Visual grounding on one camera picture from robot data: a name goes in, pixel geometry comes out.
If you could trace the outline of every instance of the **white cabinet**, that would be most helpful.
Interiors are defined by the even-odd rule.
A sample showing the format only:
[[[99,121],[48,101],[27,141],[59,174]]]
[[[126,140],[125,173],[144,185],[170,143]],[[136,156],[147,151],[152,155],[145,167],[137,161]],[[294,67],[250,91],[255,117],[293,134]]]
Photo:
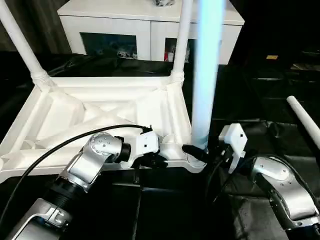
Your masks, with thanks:
[[[223,25],[219,64],[228,64],[241,28],[242,26],[239,25]],[[178,37],[178,31],[178,22],[153,21],[151,23],[152,61],[163,61],[165,59],[165,53],[172,53],[172,50],[168,49],[168,44],[166,43],[168,43],[170,39],[176,39]],[[189,39],[197,39],[196,23],[191,23],[190,25]],[[188,44],[188,48],[192,52],[192,50],[194,50],[194,43],[192,43],[192,45]]]
[[[70,48],[76,54],[106,52],[150,60],[150,21],[60,16]]]
[[[73,53],[164,61],[165,56],[174,58],[181,4],[182,0],[166,7],[153,5],[152,0],[70,0],[58,14]],[[197,39],[197,5],[193,0],[190,58]],[[228,64],[244,24],[228,0],[223,24],[219,63]]]

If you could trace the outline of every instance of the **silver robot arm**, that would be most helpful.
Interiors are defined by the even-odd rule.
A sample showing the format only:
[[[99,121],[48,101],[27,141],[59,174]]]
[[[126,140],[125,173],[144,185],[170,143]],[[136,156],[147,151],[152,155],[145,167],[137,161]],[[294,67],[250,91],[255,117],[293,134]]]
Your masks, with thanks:
[[[45,196],[34,202],[6,239],[58,240],[71,222],[73,212],[81,204],[81,198],[88,193],[101,172],[108,168],[116,169],[115,165],[129,160],[136,167],[148,165],[139,160],[143,160],[145,155],[158,156],[159,140],[154,131],[130,138],[129,142],[106,132],[92,135]],[[166,167],[165,159],[159,158],[157,161],[160,164],[153,160],[150,166]]]
[[[291,235],[296,234],[300,234],[304,240],[320,239],[320,214],[316,199],[312,198],[312,193],[298,181],[288,165],[277,157],[263,155],[257,156],[250,163],[244,162],[247,137],[239,123],[225,126],[218,139],[223,151],[216,154],[224,159],[228,173],[232,174],[245,166],[243,174],[267,193],[275,216],[290,239],[296,239],[291,238]],[[182,149],[199,160],[214,159],[194,146],[185,145]]]
[[[320,223],[313,198],[292,170],[276,157],[257,157],[250,178],[268,194],[270,205],[284,230]]]

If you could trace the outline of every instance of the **white rod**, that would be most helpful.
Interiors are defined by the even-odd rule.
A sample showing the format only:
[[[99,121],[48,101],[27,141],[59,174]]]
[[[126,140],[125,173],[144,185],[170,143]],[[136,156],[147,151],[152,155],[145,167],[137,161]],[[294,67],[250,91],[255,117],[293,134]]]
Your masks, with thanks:
[[[34,52],[29,46],[25,36],[21,32],[5,0],[0,0],[0,20],[4,28],[6,29],[7,33],[9,34],[12,42],[14,43],[16,49],[23,58],[24,63],[31,72],[31,75],[43,75],[43,68],[38,62],[38,59],[36,58]]]
[[[192,104],[192,144],[208,144],[226,0],[199,0]]]
[[[179,34],[176,41],[173,63],[174,73],[184,72],[187,45],[189,39],[190,22],[192,18],[193,0],[183,0],[180,14]]]
[[[320,129],[317,124],[294,96],[288,96],[286,100],[314,141],[315,145],[320,149]]]

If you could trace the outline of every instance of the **yellow label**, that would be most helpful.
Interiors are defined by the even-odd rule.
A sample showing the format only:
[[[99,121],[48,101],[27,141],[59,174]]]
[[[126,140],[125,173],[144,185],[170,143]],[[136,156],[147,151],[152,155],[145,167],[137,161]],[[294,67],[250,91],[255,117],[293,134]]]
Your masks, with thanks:
[[[268,59],[268,60],[277,60],[278,59],[278,55],[267,55],[266,59]]]

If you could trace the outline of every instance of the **black cloth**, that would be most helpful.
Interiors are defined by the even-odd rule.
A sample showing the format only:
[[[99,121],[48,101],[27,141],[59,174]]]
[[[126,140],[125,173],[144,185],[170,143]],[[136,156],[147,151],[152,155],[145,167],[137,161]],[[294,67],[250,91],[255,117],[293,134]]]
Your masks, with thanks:
[[[17,53],[0,53],[4,62],[0,114],[5,120],[3,138],[30,94],[33,84]],[[40,55],[45,70],[55,77],[169,76],[172,63],[104,56]],[[183,94],[189,117],[192,114],[193,67],[186,64]],[[295,95],[320,125],[317,109],[320,82],[317,73],[279,72],[272,69],[242,69],[219,66],[213,107],[209,150],[223,126],[241,123],[248,137],[246,151],[286,155],[320,197],[318,150],[286,103]],[[207,170],[192,174],[183,168],[148,169],[139,173],[140,185],[131,186],[133,170],[108,172],[92,188],[84,208],[70,225],[65,239],[238,239],[286,240],[266,195],[244,176],[238,175],[214,207],[204,201]],[[219,190],[227,173],[220,170],[210,193]],[[2,234],[25,213],[45,185],[55,176],[30,176],[18,193]],[[0,185],[0,209],[19,178]]]

